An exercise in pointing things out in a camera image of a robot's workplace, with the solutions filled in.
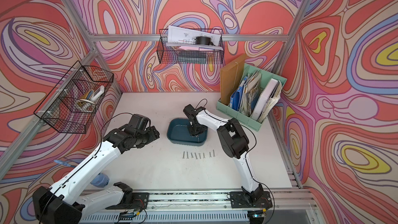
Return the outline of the teal plastic storage tray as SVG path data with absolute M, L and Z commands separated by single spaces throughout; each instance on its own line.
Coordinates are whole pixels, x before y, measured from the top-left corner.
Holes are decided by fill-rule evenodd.
M 188 119 L 173 119 L 167 130 L 169 141 L 179 145 L 202 146 L 207 140 L 207 130 L 199 135 L 192 136 L 188 130 L 189 124 Z

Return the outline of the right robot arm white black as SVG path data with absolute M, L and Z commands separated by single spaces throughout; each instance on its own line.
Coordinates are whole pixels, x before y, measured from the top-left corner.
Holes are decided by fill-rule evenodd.
M 263 186 L 257 181 L 249 159 L 249 138 L 239 121 L 225 119 L 212 114 L 204 107 L 194 108 L 191 104 L 183 109 L 189 121 L 188 131 L 191 136 L 199 135 L 207 129 L 217 132 L 224 153 L 233 159 L 240 174 L 243 199 L 253 206 L 264 193 Z

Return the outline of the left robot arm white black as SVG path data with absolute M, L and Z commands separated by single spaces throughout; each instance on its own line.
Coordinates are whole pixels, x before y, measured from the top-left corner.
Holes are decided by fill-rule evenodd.
M 77 224 L 81 219 L 103 209 L 145 208 L 135 200 L 133 190 L 117 182 L 102 191 L 81 196 L 85 188 L 112 161 L 130 149 L 143 148 L 160 137 L 149 118 L 133 114 L 129 123 L 111 130 L 77 167 L 50 187 L 39 187 L 33 193 L 34 212 L 41 224 Z

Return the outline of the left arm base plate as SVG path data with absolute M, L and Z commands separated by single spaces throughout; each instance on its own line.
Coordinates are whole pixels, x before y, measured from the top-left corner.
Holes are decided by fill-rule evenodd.
M 123 196 L 121 202 L 117 205 L 107 207 L 107 210 L 113 209 L 146 209 L 149 203 L 149 193 L 133 192 Z

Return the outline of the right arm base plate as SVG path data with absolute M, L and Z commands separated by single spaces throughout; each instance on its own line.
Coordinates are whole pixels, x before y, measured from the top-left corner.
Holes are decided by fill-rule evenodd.
M 251 197 L 243 191 L 231 191 L 227 193 L 231 202 L 231 208 L 265 208 L 273 207 L 273 199 L 268 191 L 263 191 L 260 197 Z

